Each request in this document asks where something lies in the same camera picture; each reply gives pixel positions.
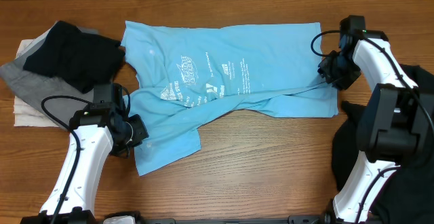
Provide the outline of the light blue t-shirt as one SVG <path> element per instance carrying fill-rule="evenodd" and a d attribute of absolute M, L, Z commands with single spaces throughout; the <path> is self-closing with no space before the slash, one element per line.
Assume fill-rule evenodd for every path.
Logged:
<path fill-rule="evenodd" d="M 149 133 L 134 150 L 138 174 L 199 151 L 198 129 L 231 111 L 337 115 L 337 90 L 317 71 L 320 31 L 317 22 L 219 29 L 126 22 L 121 44 L 139 85 L 130 112 Z"/>

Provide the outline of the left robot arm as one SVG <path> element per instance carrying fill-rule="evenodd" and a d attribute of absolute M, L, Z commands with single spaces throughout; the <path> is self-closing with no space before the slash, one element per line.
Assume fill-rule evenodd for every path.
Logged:
<path fill-rule="evenodd" d="M 68 152 L 39 214 L 22 223 L 97 223 L 96 192 L 108 156 L 128 157 L 149 136 L 141 117 L 116 102 L 90 103 L 69 123 Z"/>

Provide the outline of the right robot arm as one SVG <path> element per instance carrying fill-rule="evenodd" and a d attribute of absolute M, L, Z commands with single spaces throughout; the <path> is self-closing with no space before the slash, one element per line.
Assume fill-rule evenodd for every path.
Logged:
<path fill-rule="evenodd" d="M 360 75 L 372 95 L 357 122 L 357 159 L 320 223 L 378 223 L 370 208 L 397 171 L 425 151 L 433 130 L 433 94 L 422 91 L 393 57 L 382 31 L 339 31 L 340 51 L 323 57 L 319 73 L 339 90 Z"/>

